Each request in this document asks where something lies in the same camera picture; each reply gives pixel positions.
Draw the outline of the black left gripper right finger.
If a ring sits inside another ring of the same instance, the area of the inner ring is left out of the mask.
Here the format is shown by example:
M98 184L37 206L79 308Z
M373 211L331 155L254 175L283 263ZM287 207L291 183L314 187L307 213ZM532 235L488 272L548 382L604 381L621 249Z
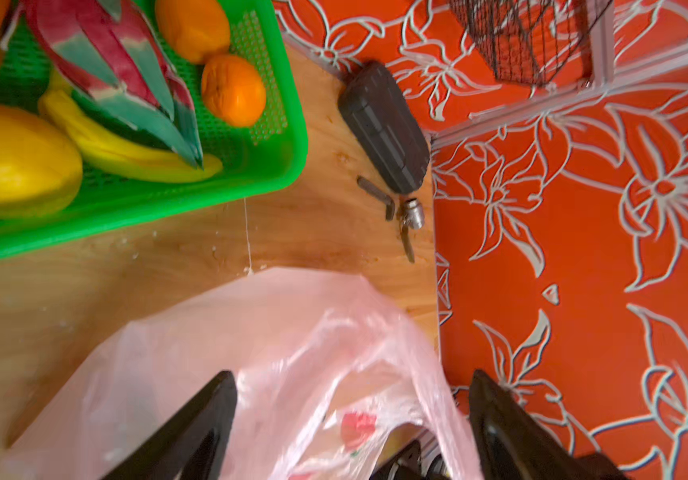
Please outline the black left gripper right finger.
M608 457L571 456L487 373L474 372L469 423L486 479L623 479Z

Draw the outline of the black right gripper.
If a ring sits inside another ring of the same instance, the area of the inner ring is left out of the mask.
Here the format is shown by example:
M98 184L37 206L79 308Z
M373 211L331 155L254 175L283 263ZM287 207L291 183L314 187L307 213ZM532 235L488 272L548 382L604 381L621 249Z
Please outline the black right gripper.
M441 467L442 457L438 456L431 466L422 470L421 443L411 441L401 451L391 457L370 476L371 480L448 480Z

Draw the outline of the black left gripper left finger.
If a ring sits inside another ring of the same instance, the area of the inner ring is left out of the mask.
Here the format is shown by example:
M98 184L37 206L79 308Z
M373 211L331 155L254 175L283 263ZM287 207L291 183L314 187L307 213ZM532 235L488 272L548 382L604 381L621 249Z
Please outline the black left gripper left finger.
M107 479L217 479L238 400L235 378L219 372Z

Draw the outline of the pink translucent plastic bag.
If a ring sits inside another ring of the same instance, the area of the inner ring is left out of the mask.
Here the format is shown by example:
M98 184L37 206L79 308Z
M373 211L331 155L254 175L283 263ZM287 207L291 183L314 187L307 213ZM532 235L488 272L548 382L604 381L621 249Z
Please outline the pink translucent plastic bag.
M14 442L26 479L97 479L208 381L237 402L225 479L365 479L393 430L430 430L455 479L481 477L470 427L415 322L357 275L273 268L132 321Z

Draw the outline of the yellow lemon fruit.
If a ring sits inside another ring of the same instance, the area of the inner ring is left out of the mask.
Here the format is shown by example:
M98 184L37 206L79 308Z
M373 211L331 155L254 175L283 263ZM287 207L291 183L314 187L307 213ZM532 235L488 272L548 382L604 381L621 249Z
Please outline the yellow lemon fruit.
M28 111L0 105L0 220L59 212L82 179L83 161L70 139Z

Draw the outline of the red green dragon fruit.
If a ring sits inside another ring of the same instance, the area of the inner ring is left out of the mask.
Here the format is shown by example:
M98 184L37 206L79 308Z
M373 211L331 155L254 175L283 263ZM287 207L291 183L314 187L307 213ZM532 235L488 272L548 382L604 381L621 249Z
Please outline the red green dragon fruit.
M20 1L18 12L75 90L192 167L204 167L190 90L134 2Z

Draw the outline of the silver metal fitting tool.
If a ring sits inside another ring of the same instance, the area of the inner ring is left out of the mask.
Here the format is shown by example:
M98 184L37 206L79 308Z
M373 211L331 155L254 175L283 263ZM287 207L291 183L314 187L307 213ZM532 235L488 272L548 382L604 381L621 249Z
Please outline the silver metal fitting tool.
M413 264L415 253L411 243L410 232L420 230L425 224L423 205L417 198L405 199L400 207L400 236L407 260Z

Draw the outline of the yellow toy banana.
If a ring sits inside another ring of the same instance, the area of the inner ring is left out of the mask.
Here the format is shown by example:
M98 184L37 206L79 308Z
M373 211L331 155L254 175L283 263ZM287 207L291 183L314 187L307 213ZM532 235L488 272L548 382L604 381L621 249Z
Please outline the yellow toy banana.
M38 100L42 118L63 132L76 145L85 162L104 172L154 183L186 184L210 179L224 166L212 155L194 168L174 152L154 149L126 140L91 120L62 90L47 90Z

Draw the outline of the black plastic tool case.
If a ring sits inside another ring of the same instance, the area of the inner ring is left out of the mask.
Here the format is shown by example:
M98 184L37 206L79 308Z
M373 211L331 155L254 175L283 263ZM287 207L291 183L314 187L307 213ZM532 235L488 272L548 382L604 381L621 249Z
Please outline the black plastic tool case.
M421 188L430 163L427 139L383 63L370 61L350 79L338 109L391 191Z

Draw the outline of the dark metal bracket tool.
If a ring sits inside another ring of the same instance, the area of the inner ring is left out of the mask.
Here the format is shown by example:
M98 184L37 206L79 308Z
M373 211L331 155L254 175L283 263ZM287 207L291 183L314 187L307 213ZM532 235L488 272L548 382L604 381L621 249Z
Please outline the dark metal bracket tool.
M386 221L392 221L395 218L396 205L394 199L389 194L382 191L373 182L364 178L363 176L357 177L357 185L368 195L385 205Z

